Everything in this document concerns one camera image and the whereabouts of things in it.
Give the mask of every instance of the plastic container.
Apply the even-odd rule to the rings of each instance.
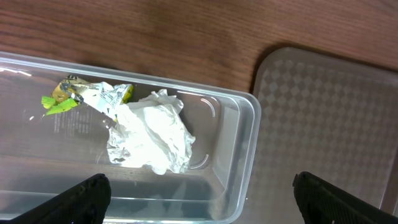
[[[0,218],[11,219],[97,173],[111,181],[106,222],[231,223],[248,188],[261,109],[248,93],[0,52]],[[114,166],[106,152],[109,119],[86,105],[43,116],[69,74],[89,82],[133,83],[133,101],[168,89],[197,137],[191,169],[156,175]]]

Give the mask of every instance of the wooden table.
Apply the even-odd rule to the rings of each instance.
[[[0,50],[250,91],[296,46],[398,68],[394,0],[0,0]]]

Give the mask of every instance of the crumpled white paper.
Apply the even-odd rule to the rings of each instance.
[[[147,164],[156,174],[185,172],[195,142],[178,113],[183,103],[160,90],[137,103],[117,107],[118,122],[109,129],[108,155],[124,167]]]

